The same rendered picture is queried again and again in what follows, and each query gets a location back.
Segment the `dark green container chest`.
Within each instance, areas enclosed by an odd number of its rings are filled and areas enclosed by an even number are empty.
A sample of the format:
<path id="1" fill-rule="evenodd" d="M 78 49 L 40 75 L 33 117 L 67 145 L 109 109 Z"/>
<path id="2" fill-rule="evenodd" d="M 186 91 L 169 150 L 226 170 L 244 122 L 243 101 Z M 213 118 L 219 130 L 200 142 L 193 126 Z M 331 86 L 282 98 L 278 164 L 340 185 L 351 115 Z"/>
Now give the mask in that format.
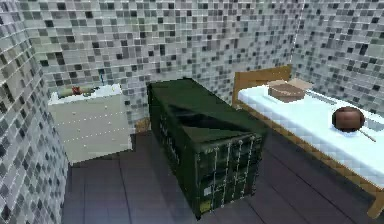
<path id="1" fill-rule="evenodd" d="M 266 125 L 191 78 L 147 85 L 151 130 L 196 218 L 255 193 Z"/>

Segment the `open brown cardboard box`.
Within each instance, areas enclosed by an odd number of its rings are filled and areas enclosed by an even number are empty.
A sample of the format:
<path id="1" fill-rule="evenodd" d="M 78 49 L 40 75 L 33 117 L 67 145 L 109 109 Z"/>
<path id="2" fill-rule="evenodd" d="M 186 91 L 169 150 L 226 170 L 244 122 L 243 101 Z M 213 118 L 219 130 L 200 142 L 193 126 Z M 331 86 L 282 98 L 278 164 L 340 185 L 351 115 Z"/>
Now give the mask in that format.
<path id="1" fill-rule="evenodd" d="M 301 100 L 313 84 L 298 78 L 290 81 L 275 80 L 267 83 L 268 95 L 284 103 Z"/>

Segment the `white chest of drawers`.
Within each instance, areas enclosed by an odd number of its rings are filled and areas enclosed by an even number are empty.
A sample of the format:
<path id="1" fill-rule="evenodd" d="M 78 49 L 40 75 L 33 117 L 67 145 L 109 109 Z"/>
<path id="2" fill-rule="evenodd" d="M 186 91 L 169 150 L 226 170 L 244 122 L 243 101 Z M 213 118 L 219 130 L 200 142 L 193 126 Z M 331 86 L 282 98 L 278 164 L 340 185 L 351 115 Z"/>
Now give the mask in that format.
<path id="1" fill-rule="evenodd" d="M 69 163 L 90 160 L 132 148 L 119 84 L 81 86 L 53 92 L 48 109 L 54 119 Z"/>

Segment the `wooden baseball bat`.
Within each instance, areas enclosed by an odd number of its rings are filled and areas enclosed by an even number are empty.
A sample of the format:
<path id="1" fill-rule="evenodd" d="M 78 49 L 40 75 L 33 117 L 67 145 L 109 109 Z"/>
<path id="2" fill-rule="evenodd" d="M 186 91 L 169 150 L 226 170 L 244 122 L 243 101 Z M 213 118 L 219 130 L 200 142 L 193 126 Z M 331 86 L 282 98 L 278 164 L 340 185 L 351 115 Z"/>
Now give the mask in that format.
<path id="1" fill-rule="evenodd" d="M 97 90 L 97 87 L 93 86 L 73 86 L 71 88 L 65 88 L 60 90 L 57 95 L 58 98 L 65 98 L 73 95 L 91 94 Z"/>

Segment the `wooden bed with white mattress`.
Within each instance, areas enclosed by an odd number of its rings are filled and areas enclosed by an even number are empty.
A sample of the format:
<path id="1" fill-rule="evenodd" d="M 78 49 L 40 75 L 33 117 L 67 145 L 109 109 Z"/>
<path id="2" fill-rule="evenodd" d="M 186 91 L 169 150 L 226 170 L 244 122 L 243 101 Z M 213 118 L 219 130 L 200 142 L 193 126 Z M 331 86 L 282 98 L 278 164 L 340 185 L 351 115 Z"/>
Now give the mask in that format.
<path id="1" fill-rule="evenodd" d="M 340 173 L 374 197 L 367 215 L 378 217 L 384 211 L 384 130 L 360 128 L 345 133 L 332 124 L 332 114 L 347 103 L 316 93 L 312 87 L 305 97 L 284 103 L 268 95 L 267 83 L 290 81 L 289 65 L 269 69 L 237 72 L 234 76 L 232 105 L 251 113 L 279 134 Z M 365 111 L 371 119 L 383 117 Z"/>

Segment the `brown basketball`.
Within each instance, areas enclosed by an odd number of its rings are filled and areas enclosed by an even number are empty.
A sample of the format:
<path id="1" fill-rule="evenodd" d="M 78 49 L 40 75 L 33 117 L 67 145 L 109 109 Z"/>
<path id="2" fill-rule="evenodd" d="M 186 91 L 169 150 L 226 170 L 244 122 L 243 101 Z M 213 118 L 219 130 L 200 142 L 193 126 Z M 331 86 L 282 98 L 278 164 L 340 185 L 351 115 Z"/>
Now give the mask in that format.
<path id="1" fill-rule="evenodd" d="M 345 133 L 358 131 L 364 123 L 363 113 L 355 107 L 340 107 L 332 114 L 333 126 Z"/>

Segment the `thin tan pencil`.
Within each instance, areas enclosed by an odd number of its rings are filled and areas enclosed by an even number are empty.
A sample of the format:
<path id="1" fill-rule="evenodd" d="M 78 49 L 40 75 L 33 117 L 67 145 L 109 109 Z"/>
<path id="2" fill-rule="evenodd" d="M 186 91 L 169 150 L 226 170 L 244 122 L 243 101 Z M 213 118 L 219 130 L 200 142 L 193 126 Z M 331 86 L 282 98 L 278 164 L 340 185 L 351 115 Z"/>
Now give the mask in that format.
<path id="1" fill-rule="evenodd" d="M 363 130 L 358 130 L 360 133 L 362 133 L 364 136 L 366 136 L 367 138 L 369 138 L 371 141 L 373 141 L 373 142 L 376 142 L 376 140 L 372 137 L 372 136 L 370 136 L 369 134 L 367 134 L 366 132 L 364 132 Z"/>

